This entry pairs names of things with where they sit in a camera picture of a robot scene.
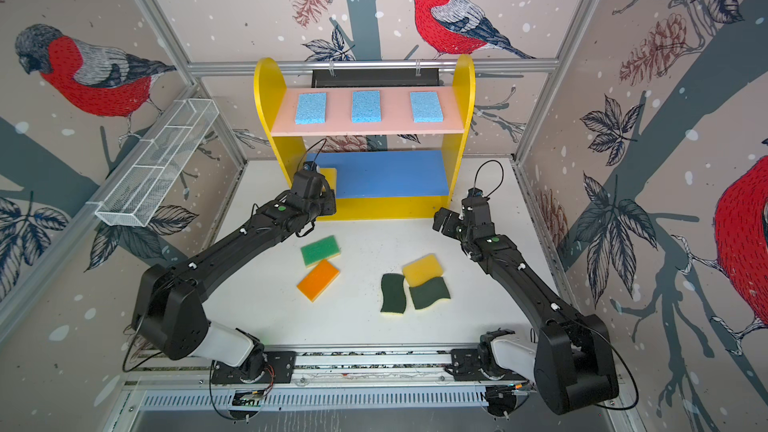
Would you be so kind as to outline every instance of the bird head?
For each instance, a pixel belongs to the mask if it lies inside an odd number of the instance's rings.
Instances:
[[[53,72],[48,58],[48,46],[63,36],[59,29],[45,24],[34,24],[22,30],[16,36],[16,55],[24,72],[31,73],[35,70],[43,73]]]

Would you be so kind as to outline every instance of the blue sponge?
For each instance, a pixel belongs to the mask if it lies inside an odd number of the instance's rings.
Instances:
[[[442,122],[442,109],[437,92],[411,92],[414,122]]]
[[[381,97],[378,90],[352,92],[352,122],[380,122]]]
[[[299,94],[296,124],[322,124],[326,120],[326,93]]]

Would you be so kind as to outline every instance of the green sponge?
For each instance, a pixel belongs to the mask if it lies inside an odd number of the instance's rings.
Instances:
[[[382,275],[382,314],[402,314],[406,311],[406,291],[402,288],[404,275]]]
[[[335,257],[340,253],[339,245],[336,244],[336,237],[333,235],[309,245],[304,245],[301,248],[304,265],[307,267],[312,267],[314,264],[320,263],[324,258]]]
[[[427,308],[441,298],[451,298],[442,277],[429,279],[418,287],[411,287],[411,300],[416,310]]]

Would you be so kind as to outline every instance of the pink shelf board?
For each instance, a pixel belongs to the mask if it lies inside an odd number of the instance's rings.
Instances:
[[[378,90],[381,93],[380,122],[352,122],[352,92]],[[442,109],[442,122],[413,121],[411,92],[437,92]],[[322,124],[296,124],[299,94],[325,92],[326,121]],[[321,89],[288,89],[280,104],[272,135],[286,136],[365,136],[397,134],[460,134],[464,124],[458,114],[453,87],[334,87]]]

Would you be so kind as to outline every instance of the yellow sponge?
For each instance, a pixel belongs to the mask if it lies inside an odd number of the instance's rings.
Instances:
[[[336,169],[318,167],[317,171],[323,174],[328,181],[328,185],[331,186],[333,190],[336,190]]]
[[[339,269],[323,259],[296,287],[306,295],[306,298],[314,302],[338,274]]]
[[[442,276],[442,267],[435,254],[429,254],[416,262],[404,265],[402,274],[406,276],[409,287],[418,287],[430,279]]]

